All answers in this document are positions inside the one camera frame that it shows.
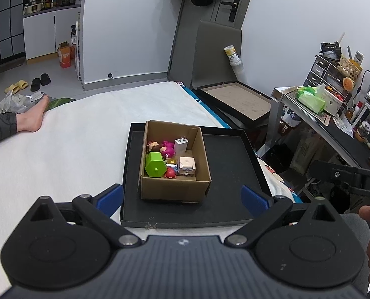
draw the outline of brown basket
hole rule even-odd
[[[279,119],[278,134],[280,134],[280,136],[286,136],[291,130],[296,129],[300,124],[301,122],[299,122],[296,127],[290,127],[282,119]]]
[[[340,56],[340,63],[337,69],[343,75],[352,79],[354,82],[357,81],[358,76],[361,74],[361,70],[348,59],[346,59],[343,55]]]

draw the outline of door lock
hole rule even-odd
[[[222,1],[221,2],[221,4],[223,4],[223,5],[230,5],[230,6],[232,6],[232,8],[230,10],[231,12],[229,14],[228,21],[230,21],[230,22],[234,22],[235,21],[236,12],[238,11],[239,3],[240,3],[240,0],[234,0],[233,2],[226,2],[226,1]]]

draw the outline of slipper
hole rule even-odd
[[[10,87],[7,87],[5,89],[5,93],[9,93],[9,91],[12,91],[12,94],[16,94],[17,92],[20,91],[20,88],[18,86],[11,85]]]
[[[40,88],[41,88],[41,79],[36,77],[35,79],[32,80],[31,91],[35,92],[38,91]]]
[[[23,79],[21,79],[20,81],[18,81],[15,84],[15,86],[19,87],[22,90],[22,89],[25,89],[28,86],[28,83],[26,81],[24,81]]]
[[[48,85],[50,83],[50,77],[46,73],[41,74],[41,84]]]

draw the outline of blue gripper pad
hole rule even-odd
[[[108,217],[122,205],[124,200],[124,188],[120,184],[113,184],[108,189],[94,197],[94,206]]]
[[[240,191],[240,197],[242,199],[242,204],[254,218],[257,218],[273,204],[272,197],[262,192],[252,191],[245,185]]]

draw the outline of baseboard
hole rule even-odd
[[[94,89],[100,89],[101,87],[109,87],[109,86],[114,86],[114,85],[119,85],[119,84],[141,82],[141,81],[150,81],[153,79],[163,79],[166,77],[167,77],[167,72],[159,72],[159,73],[148,73],[148,74],[117,77],[117,78],[112,78],[112,79],[104,79],[101,81],[85,83],[84,90],[90,91]]]
[[[51,54],[46,54],[38,57],[34,57],[33,59],[27,59],[27,65],[38,63],[38,62],[43,62],[47,61],[49,59],[55,59],[58,57],[58,53],[51,53]]]

